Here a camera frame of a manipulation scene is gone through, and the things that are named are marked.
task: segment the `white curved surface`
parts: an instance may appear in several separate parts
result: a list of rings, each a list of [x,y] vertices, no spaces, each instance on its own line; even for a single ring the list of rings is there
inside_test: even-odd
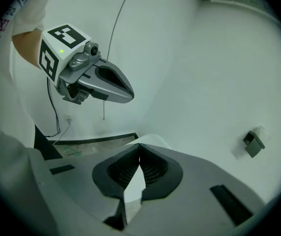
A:
[[[130,142],[129,144],[137,144],[137,143],[149,144],[149,145],[172,149],[169,143],[165,139],[163,139],[160,135],[157,134],[149,134],[139,137],[138,139]],[[145,185],[144,175],[139,166],[131,182],[129,183],[129,185],[124,191],[124,202],[129,203],[141,199],[141,192],[145,188],[146,185]]]

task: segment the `white wall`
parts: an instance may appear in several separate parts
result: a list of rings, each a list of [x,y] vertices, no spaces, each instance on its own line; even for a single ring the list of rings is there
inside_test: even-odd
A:
[[[271,135],[256,157],[246,133]],[[265,201],[281,190],[281,27],[231,5],[204,1],[187,45],[166,76],[138,135],[158,133],[175,150],[210,160]]]
[[[70,22],[97,42],[107,57],[111,31],[123,0],[49,0],[45,27]],[[127,104],[89,97],[81,106],[63,101],[53,89],[53,97],[67,127],[63,140],[83,140],[135,132],[163,81],[175,52],[188,34],[200,0],[126,0],[112,39],[109,61],[129,79],[135,99]],[[46,77],[19,55],[15,56],[15,77],[28,111],[45,134],[56,132]]]

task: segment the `black and white marker cube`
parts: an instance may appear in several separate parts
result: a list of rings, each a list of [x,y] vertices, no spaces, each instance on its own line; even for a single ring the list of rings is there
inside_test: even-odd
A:
[[[91,37],[71,24],[43,31],[38,52],[38,64],[57,85],[58,76],[74,54],[84,51]]]

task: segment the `person's arm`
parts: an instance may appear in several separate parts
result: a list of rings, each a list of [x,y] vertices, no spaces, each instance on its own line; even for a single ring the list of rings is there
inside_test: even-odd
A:
[[[12,41],[26,61],[38,67],[38,48],[48,0],[28,0],[15,15]]]
[[[35,29],[12,37],[14,47],[20,56],[36,67],[38,67],[38,48],[41,32],[41,30]]]

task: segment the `white sleeve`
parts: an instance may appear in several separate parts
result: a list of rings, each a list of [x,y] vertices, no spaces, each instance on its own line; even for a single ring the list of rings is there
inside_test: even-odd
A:
[[[35,29],[43,30],[42,20],[46,14],[47,2],[48,0],[28,0],[15,15],[12,35]]]

